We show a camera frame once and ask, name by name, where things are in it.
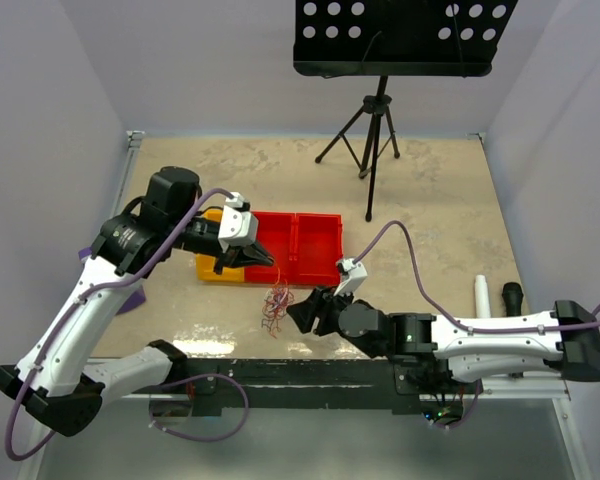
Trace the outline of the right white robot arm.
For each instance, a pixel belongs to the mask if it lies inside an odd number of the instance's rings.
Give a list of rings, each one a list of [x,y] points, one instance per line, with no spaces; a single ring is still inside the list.
[[[317,287],[286,312],[301,333],[337,334],[369,358],[414,368],[416,379],[439,393],[529,371],[600,382],[600,323],[570,300],[525,316],[451,321],[441,314],[384,313],[352,294]]]

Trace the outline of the yellow plastic bin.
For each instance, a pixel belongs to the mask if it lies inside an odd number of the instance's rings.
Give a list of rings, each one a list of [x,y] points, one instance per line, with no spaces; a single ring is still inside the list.
[[[215,222],[220,222],[222,210],[220,207],[211,206],[206,210],[202,217]],[[200,281],[219,282],[219,283],[243,283],[245,273],[243,268],[224,268],[220,274],[214,271],[215,258],[203,255],[195,255],[196,275]]]

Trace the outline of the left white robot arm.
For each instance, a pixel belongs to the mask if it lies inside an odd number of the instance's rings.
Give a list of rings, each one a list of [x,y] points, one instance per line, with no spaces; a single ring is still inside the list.
[[[0,366],[0,391],[51,431],[71,437],[106,404],[143,388],[180,390],[186,355],[164,340],[104,367],[88,360],[112,319],[173,250],[214,258],[214,270],[273,264],[258,220],[238,192],[203,191],[181,167],[154,173],[145,194],[104,222],[81,276],[45,334],[15,365]]]

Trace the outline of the red double compartment bin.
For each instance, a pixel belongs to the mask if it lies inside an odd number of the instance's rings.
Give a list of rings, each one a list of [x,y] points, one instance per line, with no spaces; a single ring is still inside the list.
[[[257,211],[257,239],[273,255],[272,267],[244,269],[248,284],[285,281],[293,286],[339,283],[336,262],[342,253],[342,220],[338,214]]]

